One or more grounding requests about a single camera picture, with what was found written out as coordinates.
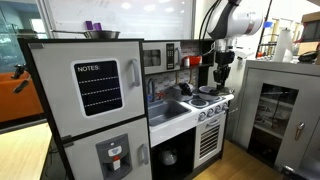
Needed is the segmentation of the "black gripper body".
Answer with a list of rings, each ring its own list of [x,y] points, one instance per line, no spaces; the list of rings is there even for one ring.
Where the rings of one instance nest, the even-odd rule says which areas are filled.
[[[213,71],[214,81],[224,84],[229,76],[230,64],[234,61],[235,53],[233,51],[217,52],[215,62],[217,69]]]

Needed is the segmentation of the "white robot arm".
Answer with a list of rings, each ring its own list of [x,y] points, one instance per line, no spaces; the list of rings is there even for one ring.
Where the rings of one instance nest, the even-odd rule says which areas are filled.
[[[234,60],[232,40],[240,36],[255,34],[263,24],[261,13],[245,10],[240,6],[242,0],[216,0],[203,18],[200,30],[215,41],[214,81],[223,86],[230,73]]]

